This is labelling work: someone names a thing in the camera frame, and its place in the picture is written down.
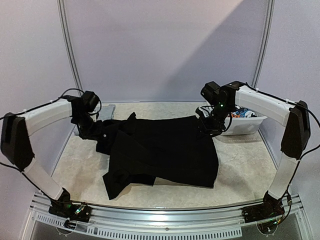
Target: white wall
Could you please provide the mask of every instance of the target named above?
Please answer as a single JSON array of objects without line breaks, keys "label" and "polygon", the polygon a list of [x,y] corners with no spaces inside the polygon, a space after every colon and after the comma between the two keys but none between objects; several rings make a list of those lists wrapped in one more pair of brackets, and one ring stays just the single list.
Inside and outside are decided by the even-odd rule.
[{"label": "white wall", "polygon": [[84,89],[104,102],[203,101],[251,82],[268,0],[66,0]]},{"label": "white wall", "polygon": [[[320,118],[320,1],[275,1],[270,38],[258,87],[265,92],[304,100]],[[320,143],[320,130],[310,116],[311,138],[307,149]],[[284,128],[272,120],[262,126],[274,155],[280,156]],[[293,182],[315,239],[320,228],[320,151],[306,155]]]},{"label": "white wall", "polygon": [[[74,86],[57,1],[0,1],[0,116],[56,99]],[[33,151],[49,173],[71,130],[69,121],[32,136]],[[9,163],[2,154],[0,161]],[[19,238],[34,192],[19,172],[0,166],[0,239]]]}]

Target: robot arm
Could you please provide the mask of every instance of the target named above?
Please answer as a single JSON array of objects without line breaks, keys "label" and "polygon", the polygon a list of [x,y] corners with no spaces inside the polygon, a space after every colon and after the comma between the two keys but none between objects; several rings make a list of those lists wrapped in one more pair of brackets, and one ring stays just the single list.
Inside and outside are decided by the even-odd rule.
[{"label": "robot arm", "polygon": [[[281,143],[280,166],[269,191],[264,196],[261,211],[257,213],[253,209],[243,210],[246,222],[268,218],[270,213],[283,214],[281,199],[288,189],[297,169],[298,159],[310,137],[309,116],[305,110],[307,105],[300,101],[293,106],[289,102],[261,94],[237,81],[222,87],[215,82],[207,83],[201,95],[214,106],[214,109],[213,115],[209,118],[200,116],[199,120],[204,129],[214,136],[225,130],[225,119],[235,110],[236,105],[259,112],[286,127]],[[96,141],[103,138],[102,121],[94,122],[90,116],[100,101],[98,96],[94,92],[86,91],[81,97],[64,98],[67,100],[54,102],[19,116],[8,113],[3,120],[0,148],[11,163],[50,198],[51,214],[87,222],[91,208],[87,205],[79,207],[71,201],[70,194],[40,166],[29,139],[39,129],[68,117],[72,117],[71,123],[77,125],[81,138]]]},{"label": "robot arm", "polygon": [[72,117],[80,132],[87,138],[96,139],[102,125],[94,122],[89,113],[98,102],[94,92],[86,91],[81,97],[63,96],[60,101],[49,103],[24,114],[7,113],[3,120],[0,148],[1,152],[51,200],[49,213],[88,222],[91,207],[75,204],[67,190],[57,184],[41,167],[33,153],[30,136],[38,130],[59,120]]},{"label": "robot arm", "polygon": [[263,204],[254,206],[253,209],[246,208],[242,212],[246,222],[266,219],[274,213],[283,215],[281,200],[288,190],[311,135],[307,104],[303,101],[282,101],[238,81],[222,87],[215,82],[209,82],[201,90],[201,95],[213,106],[213,114],[207,118],[200,115],[199,120],[203,129],[214,136],[225,130],[225,119],[230,112],[236,110],[236,105],[263,114],[285,127],[280,165],[263,198]]}]

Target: white bin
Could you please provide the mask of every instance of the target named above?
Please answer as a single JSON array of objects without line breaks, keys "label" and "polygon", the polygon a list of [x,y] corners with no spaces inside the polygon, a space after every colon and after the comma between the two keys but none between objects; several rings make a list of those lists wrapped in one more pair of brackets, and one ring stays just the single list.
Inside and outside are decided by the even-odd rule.
[{"label": "white bin", "polygon": [[[256,113],[257,117],[233,117],[230,128],[222,133],[222,135],[244,135],[244,134],[254,134],[260,124],[267,117],[259,113]],[[225,119],[225,127],[229,125],[230,117]]]}]

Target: beige mat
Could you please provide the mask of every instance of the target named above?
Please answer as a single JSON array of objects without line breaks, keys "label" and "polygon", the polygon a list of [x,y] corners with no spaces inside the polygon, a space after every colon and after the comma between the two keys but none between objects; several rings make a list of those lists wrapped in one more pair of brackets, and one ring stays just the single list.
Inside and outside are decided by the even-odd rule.
[{"label": "beige mat", "polygon": [[[195,114],[194,102],[139,102],[116,104],[114,119],[132,113],[140,119],[171,119]],[[195,208],[235,204],[260,199],[268,190],[276,169],[259,133],[218,136],[213,139],[219,159],[214,188],[182,185],[157,178],[154,186],[130,184],[109,200],[102,176],[109,156],[95,151],[96,142],[71,136],[53,173],[72,200],[137,208]]]}]

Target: cable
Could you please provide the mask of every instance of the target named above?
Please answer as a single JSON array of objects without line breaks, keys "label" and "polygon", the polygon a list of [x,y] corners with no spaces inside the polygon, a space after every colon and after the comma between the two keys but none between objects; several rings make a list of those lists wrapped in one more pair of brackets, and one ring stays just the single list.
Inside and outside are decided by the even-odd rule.
[{"label": "cable", "polygon": [[27,179],[36,189],[38,189],[43,195],[45,195],[48,199],[50,199],[50,201],[54,202],[54,203],[59,203],[59,204],[71,204],[70,202],[67,202],[67,201],[58,201],[58,200],[55,200],[53,198],[51,198],[50,196],[48,196],[45,192],[43,192],[40,187],[38,187],[36,184],[34,184],[34,182],[32,182],[25,174],[23,171],[21,171],[20,169],[17,168],[17,170],[19,172],[22,173],[22,175],[25,177],[25,179]]},{"label": "cable", "polygon": [[[257,89],[255,89],[254,87],[250,86],[247,82],[245,83],[245,85],[246,85],[248,88],[250,88],[251,90],[256,91],[257,93],[260,93],[260,94],[266,95],[266,96],[268,96],[268,97],[271,97],[271,98],[277,99],[277,100],[279,100],[279,101],[282,101],[282,102],[284,102],[284,103],[288,103],[288,104],[293,105],[293,106],[298,106],[299,108],[302,108],[302,109],[306,110],[308,113],[310,113],[310,114],[311,114],[311,116],[312,116],[312,117],[313,117],[313,119],[316,121],[316,123],[317,123],[317,125],[318,125],[318,127],[319,127],[319,129],[320,129],[320,122],[319,122],[318,118],[316,117],[316,115],[315,115],[315,114],[314,114],[310,109],[308,109],[308,108],[306,108],[306,107],[304,107],[304,106],[300,105],[300,104],[299,104],[299,103],[297,103],[297,102],[287,101],[287,100],[282,99],[281,97],[274,96],[274,95],[272,95],[272,94],[269,94],[269,93],[266,93],[266,92],[263,92],[263,91],[257,90]],[[309,153],[311,153],[311,152],[313,152],[313,151],[317,150],[318,148],[320,148],[320,143],[319,143],[319,145],[318,145],[318,146],[316,146],[316,147],[314,147],[314,148],[312,148],[312,149],[310,149],[310,150],[306,151],[305,153],[303,153],[303,154],[301,155],[301,157],[299,158],[299,160],[301,160],[305,155],[307,155],[307,154],[309,154]]]},{"label": "cable", "polygon": [[280,219],[278,222],[277,222],[277,225],[279,226],[281,223],[283,223],[284,222],[284,220],[286,220],[287,219],[287,217],[289,216],[289,214],[290,214],[290,212],[291,212],[291,205],[289,206],[289,210],[288,210],[288,213],[285,215],[285,217],[282,219]]},{"label": "cable", "polygon": [[229,116],[230,116],[229,125],[228,125],[228,127],[223,131],[224,133],[225,133],[226,131],[228,131],[228,129],[230,128],[231,123],[232,123],[232,114],[229,113]]},{"label": "cable", "polygon": [[201,106],[200,108],[205,110],[208,113],[208,116],[210,116],[210,112],[206,109],[206,107],[210,107],[210,106]]},{"label": "cable", "polygon": [[[269,94],[269,93],[266,93],[266,92],[257,90],[257,89],[255,89],[254,87],[250,86],[247,82],[245,83],[245,85],[246,85],[248,88],[250,88],[251,90],[256,91],[257,93],[266,95],[266,96],[268,96],[268,97],[277,99],[277,100],[279,100],[279,101],[281,101],[281,102],[288,103],[288,104],[290,104],[290,105],[297,106],[297,107],[299,107],[299,108],[302,108],[302,109],[306,110],[306,111],[313,117],[313,119],[315,120],[315,122],[317,123],[317,125],[318,125],[318,127],[319,127],[319,129],[320,129],[320,122],[319,122],[318,118],[315,116],[315,114],[314,114],[310,109],[302,106],[302,105],[299,104],[298,102],[287,101],[287,100],[284,100],[284,99],[282,99],[282,98],[280,98],[280,97],[278,97],[278,96],[274,96],[274,95],[272,95],[272,94]],[[304,156],[306,156],[307,154],[309,154],[309,153],[317,150],[318,148],[320,148],[320,143],[319,143],[319,145],[317,145],[316,147],[314,147],[314,148],[312,148],[312,149],[304,152],[304,153],[299,157],[299,159],[298,159],[299,162],[297,163],[297,165],[296,165],[296,167],[295,167],[295,170],[294,170],[294,172],[293,172],[293,175],[292,175],[292,177],[291,177],[291,179],[290,179],[290,182],[289,182],[289,184],[288,184],[288,186],[287,186],[287,188],[286,188],[286,191],[284,192],[284,194],[282,195],[282,197],[279,199],[279,202],[282,201],[282,199],[284,198],[284,196],[286,195],[286,193],[287,193],[288,199],[290,199],[290,200],[288,200],[288,202],[291,201],[291,196],[290,196],[288,190],[289,190],[289,186],[290,186],[291,182],[293,181],[293,179],[294,179],[294,177],[295,177],[295,175],[296,175],[296,173],[297,173],[299,164],[300,164],[300,162],[301,162],[300,160],[302,160],[302,158],[303,158]],[[291,204],[289,205],[289,210],[288,210],[287,215],[286,215],[285,217],[282,217],[282,218],[277,222],[277,225],[283,223],[283,221],[284,221],[285,219],[287,219],[287,217],[288,217],[289,214],[290,214],[291,208],[292,208],[292,205],[291,205]]]},{"label": "cable", "polygon": [[99,109],[98,111],[96,111],[96,112],[88,113],[89,116],[97,115],[97,114],[101,111],[101,109],[102,109],[102,102],[101,102],[100,98],[99,98],[99,103],[100,103],[100,109]]},{"label": "cable", "polygon": [[77,228],[77,225],[78,225],[78,221],[76,221],[75,226],[73,226],[73,225],[74,225],[74,223],[70,222],[69,220],[66,220],[66,221],[64,222],[63,227],[66,228],[66,229],[72,230],[72,231],[70,231],[70,232],[68,232],[68,233],[60,232],[60,231],[58,230],[58,228],[57,228],[57,225],[55,226],[55,229],[57,230],[57,232],[59,233],[59,235],[64,235],[65,237],[67,237],[68,235],[72,234],[72,233],[75,231],[75,229]]},{"label": "cable", "polygon": [[5,119],[5,118],[8,118],[8,117],[19,116],[19,115],[22,115],[22,114],[26,114],[26,113],[29,113],[29,112],[31,112],[31,111],[33,111],[33,110],[36,110],[36,109],[45,107],[45,106],[50,105],[50,104],[53,104],[53,103],[59,101],[59,100],[66,94],[66,92],[71,91],[71,90],[77,90],[77,91],[79,91],[79,92],[81,92],[81,93],[83,93],[83,94],[85,93],[84,91],[82,91],[81,89],[78,89],[78,88],[69,88],[69,89],[65,90],[65,91],[60,95],[60,97],[58,97],[56,100],[53,100],[53,101],[50,101],[50,102],[41,104],[41,105],[39,105],[39,106],[32,107],[32,108],[30,108],[30,109],[28,109],[28,110],[26,110],[26,111],[14,113],[14,114],[12,114],[12,115],[2,116],[2,117],[0,117],[0,121],[3,120],[3,119]]},{"label": "cable", "polygon": [[5,164],[5,163],[2,163],[2,162],[0,162],[0,165],[5,166],[5,167],[8,167],[8,168],[11,168],[11,169],[18,170],[18,171],[20,172],[20,169],[19,169],[19,168],[17,168],[17,167],[15,167],[15,166],[10,166],[10,165]]}]

